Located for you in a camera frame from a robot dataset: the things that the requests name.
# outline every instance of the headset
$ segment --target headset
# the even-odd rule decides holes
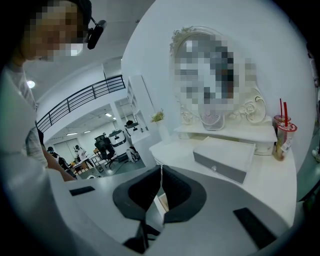
[[[91,17],[91,20],[95,24],[95,27],[94,27],[94,29],[90,28],[88,30],[88,36],[84,40],[84,42],[88,44],[87,47],[89,50],[92,50],[96,47],[96,44],[97,44],[101,34],[103,33],[105,27],[107,26],[107,22],[103,19],[100,20],[98,23],[96,23],[96,21],[92,17]]]

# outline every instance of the ceiling light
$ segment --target ceiling light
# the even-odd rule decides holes
[[[29,88],[33,88],[36,85],[34,81],[28,81],[26,83],[28,84]]]

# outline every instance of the metal railing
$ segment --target metal railing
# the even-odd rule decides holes
[[[69,114],[71,111],[79,108],[83,104],[124,88],[126,88],[126,86],[124,84],[122,75],[113,76],[91,84],[61,101],[46,115],[44,115],[44,117],[42,117],[36,125],[38,129],[44,133],[58,120]]]

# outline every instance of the cable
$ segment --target cable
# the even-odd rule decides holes
[[[112,175],[115,175],[117,173],[117,171],[119,171],[119,169],[126,163],[128,163],[129,161],[125,161],[121,164],[121,166],[112,174]]]

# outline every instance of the black pad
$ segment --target black pad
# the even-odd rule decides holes
[[[277,239],[248,208],[234,210],[233,213],[259,249]]]
[[[112,194],[113,202],[128,219],[143,221],[161,185],[159,165],[127,182],[120,184]]]
[[[94,191],[94,190],[95,189],[92,186],[85,186],[85,187],[81,187],[81,188],[71,189],[70,194],[74,197],[74,196],[78,196],[78,195],[88,193],[88,192]]]
[[[162,166],[162,188],[169,206],[169,211],[164,215],[164,223],[190,220],[207,200],[207,193],[199,182],[167,165]]]

